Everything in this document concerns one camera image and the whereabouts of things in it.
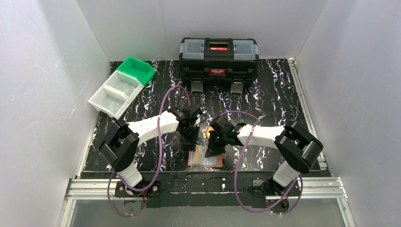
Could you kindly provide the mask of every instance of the white wall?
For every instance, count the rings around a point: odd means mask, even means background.
[[[260,58],[298,56],[327,0],[77,0],[108,60],[178,59],[184,37],[254,38]]]
[[[357,226],[399,226],[401,2],[329,0],[297,66]]]
[[[1,1],[0,226],[58,225],[108,71],[75,1]]]

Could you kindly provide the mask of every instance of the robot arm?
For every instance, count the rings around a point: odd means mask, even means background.
[[[199,133],[199,122],[202,111],[194,112],[177,107],[171,108],[161,115],[139,122],[115,121],[107,134],[100,140],[97,148],[102,156],[130,186],[134,187],[142,176],[133,164],[137,147],[145,141],[157,137],[157,121],[160,117],[161,134],[178,131],[184,140],[196,139]]]
[[[223,116],[218,116],[210,123],[209,145],[206,157],[225,152],[228,144],[244,146],[252,126],[239,123],[233,126]],[[297,122],[285,126],[255,126],[249,145],[276,148],[285,158],[273,176],[266,182],[265,188],[284,190],[300,173],[307,174],[323,149],[323,144]]]

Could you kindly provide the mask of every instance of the black toolbox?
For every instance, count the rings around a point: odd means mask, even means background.
[[[184,38],[178,64],[183,85],[193,92],[218,85],[242,93],[258,77],[258,47],[254,39]]]

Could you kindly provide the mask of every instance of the red label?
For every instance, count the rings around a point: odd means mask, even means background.
[[[211,74],[225,74],[226,70],[209,70]]]
[[[228,47],[211,47],[211,51],[228,51]]]

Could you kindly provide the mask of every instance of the marble tabletop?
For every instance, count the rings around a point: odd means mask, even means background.
[[[122,119],[127,122],[140,121],[156,116],[160,109],[161,100],[165,91],[171,86],[180,85],[178,76],[178,61],[150,61],[156,73],[153,79],[142,90]],[[117,69],[121,62],[111,63],[111,72]],[[286,59],[260,60],[258,78],[253,86],[245,90],[241,95],[231,94],[225,87],[205,87],[203,93],[190,93],[191,102],[194,105],[200,103],[200,108],[207,116],[204,123],[200,124],[198,144],[207,146],[204,136],[209,122],[220,113],[229,110],[241,110],[259,117],[261,126],[279,126],[288,121],[298,121],[307,127],[304,113],[296,92],[295,84],[290,73]],[[181,107],[187,105],[183,91],[173,91],[168,98],[169,107]],[[238,122],[253,124],[254,119],[247,115],[230,114],[226,116],[234,125]],[[95,150],[94,144],[107,132],[108,125],[114,119],[105,113],[100,113],[92,136],[84,172],[108,171],[106,160]],[[242,147],[227,146],[226,159],[223,167],[201,168],[188,166],[188,152],[180,149],[179,133],[169,133],[162,136],[164,142],[164,154],[162,171],[232,171],[237,165],[239,152]],[[134,163],[139,171],[155,171],[158,157],[158,144],[156,139],[148,140],[138,147]],[[274,171],[284,161],[278,150],[267,147],[249,146],[240,163],[240,171]],[[318,164],[314,170],[320,170]]]

